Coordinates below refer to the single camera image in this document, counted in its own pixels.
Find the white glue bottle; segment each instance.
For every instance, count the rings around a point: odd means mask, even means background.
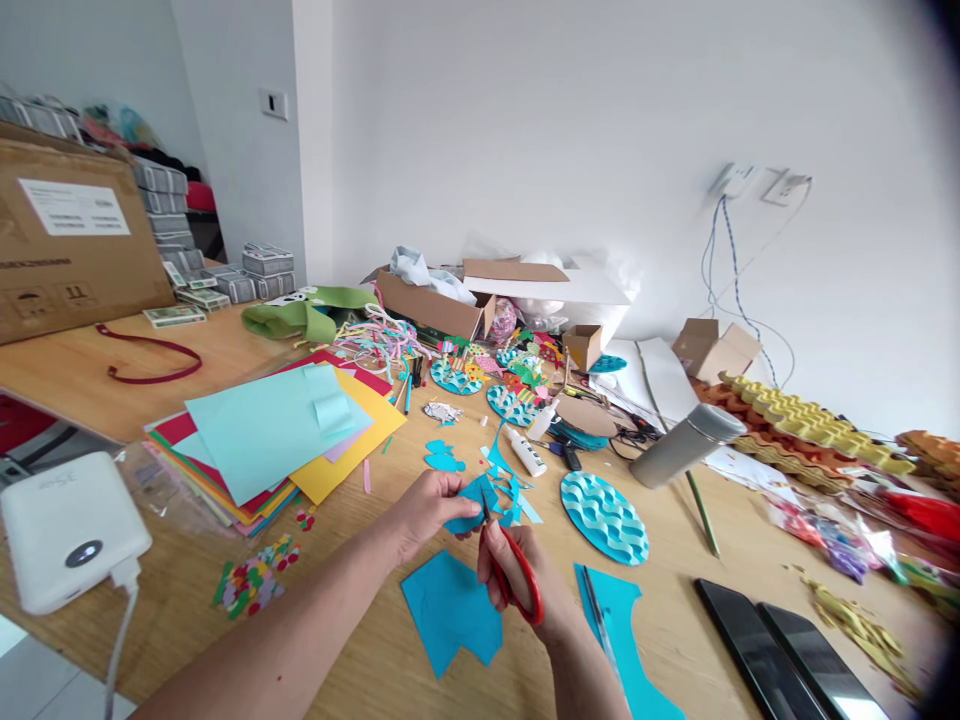
[[[557,414],[557,405],[559,404],[560,396],[557,395],[549,405],[537,413],[533,423],[527,428],[528,438],[539,440],[543,437],[543,434],[550,429],[550,423],[553,422],[553,416]]]
[[[504,426],[503,429],[507,431],[507,437],[510,438],[510,447],[513,448],[517,457],[520,458],[520,462],[523,463],[527,472],[530,473],[530,477],[540,477],[543,475],[547,471],[547,466],[540,456],[537,455],[537,451],[512,427]]]

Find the white power bank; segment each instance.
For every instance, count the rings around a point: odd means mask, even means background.
[[[153,540],[113,460],[91,453],[0,494],[23,609],[58,610]]]

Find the smartphone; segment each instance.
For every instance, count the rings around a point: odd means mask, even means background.
[[[827,715],[834,720],[889,720],[812,622],[767,603],[757,609]]]
[[[742,593],[703,578],[694,586],[763,716],[827,720],[753,603]]]

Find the red-handled scissors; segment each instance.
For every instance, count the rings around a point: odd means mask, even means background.
[[[483,549],[484,544],[487,541],[487,526],[493,522],[490,517],[490,510],[487,507],[487,499],[482,498],[483,503],[483,529],[480,531],[480,548]],[[527,610],[517,599],[517,595],[513,592],[513,588],[510,587],[510,581],[507,580],[507,574],[503,571],[503,568],[497,563],[496,558],[493,557],[493,553],[490,553],[490,564],[493,568],[493,574],[497,578],[497,585],[500,586],[500,593],[503,595],[504,600],[507,603],[513,603],[517,606],[517,610],[520,611],[520,615],[531,625],[539,625],[543,622],[543,598],[540,597],[540,586],[537,585],[537,578],[533,574],[533,568],[530,567],[530,563],[527,561],[526,555],[523,554],[523,550],[520,549],[520,546],[517,545],[516,540],[510,537],[509,533],[503,533],[503,536],[507,539],[507,543],[510,545],[510,549],[513,551],[514,557],[517,558],[517,562],[520,565],[520,569],[523,571],[524,580],[527,581],[527,587],[530,588],[530,600],[533,602],[533,607],[530,610]]]

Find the red ribbon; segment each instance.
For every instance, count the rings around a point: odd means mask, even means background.
[[[140,342],[153,343],[154,345],[159,345],[160,347],[165,347],[168,350],[175,350],[176,352],[183,353],[192,357],[197,362],[194,365],[191,365],[186,370],[181,370],[180,372],[175,372],[172,375],[164,375],[163,377],[157,378],[125,378],[117,375],[117,369],[111,365],[107,368],[107,375],[112,377],[118,382],[125,382],[130,385],[154,385],[156,383],[170,382],[171,380],[179,380],[182,377],[191,375],[199,370],[203,366],[203,360],[200,356],[195,353],[190,348],[185,348],[183,345],[177,345],[176,343],[167,342],[166,340],[154,340],[153,338],[144,338],[137,335],[120,335],[119,333],[111,332],[110,329],[103,323],[97,323],[96,325],[97,332],[105,337],[112,337],[116,340],[139,340]]]

